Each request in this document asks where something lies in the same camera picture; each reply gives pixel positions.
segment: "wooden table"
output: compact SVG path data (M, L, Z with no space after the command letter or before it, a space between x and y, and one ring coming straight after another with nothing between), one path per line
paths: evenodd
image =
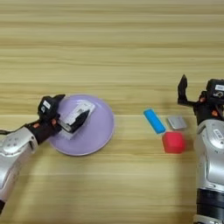
M68 157L44 143L21 172L1 223L192 223L196 124L177 105L224 73L218 0L1 0L0 126L37 118L43 95L85 93L115 113L110 143ZM164 153L143 116L182 115L187 151Z

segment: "blue block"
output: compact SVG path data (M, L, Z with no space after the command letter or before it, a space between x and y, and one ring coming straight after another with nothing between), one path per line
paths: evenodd
M149 121L152 128L157 132L157 134L161 134L165 132L165 126L158 119L153 109L146 109L143 113L145 117L147 118L147 120Z

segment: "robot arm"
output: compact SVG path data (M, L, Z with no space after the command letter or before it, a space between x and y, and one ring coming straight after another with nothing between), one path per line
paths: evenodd
M62 129L74 133L87 120L89 111L80 114L72 124L63 123L58 108L64 97L64 95L43 97L38 106L39 119L36 122L25 124L13 132L0 132L7 135L0 142L0 213L11 195L22 166L38 146Z
M210 80L199 100L186 98L187 80L178 85L178 103L193 107L199 125L194 141L198 159L195 224L224 223L224 80Z

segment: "purple plate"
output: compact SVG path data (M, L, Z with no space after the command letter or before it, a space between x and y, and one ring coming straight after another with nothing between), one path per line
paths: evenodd
M59 105L61 120L64 120L78 105L80 100L92 102L95 109L86 123L71 140L58 134L49 138L51 145L58 151L70 156L84 156L101 149L113 136L115 129L114 114L107 103L87 94L67 97Z

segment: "red cube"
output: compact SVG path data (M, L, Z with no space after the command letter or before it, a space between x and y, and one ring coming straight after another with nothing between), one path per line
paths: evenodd
M180 132L168 131L163 135L164 151L180 154L186 149L186 140Z

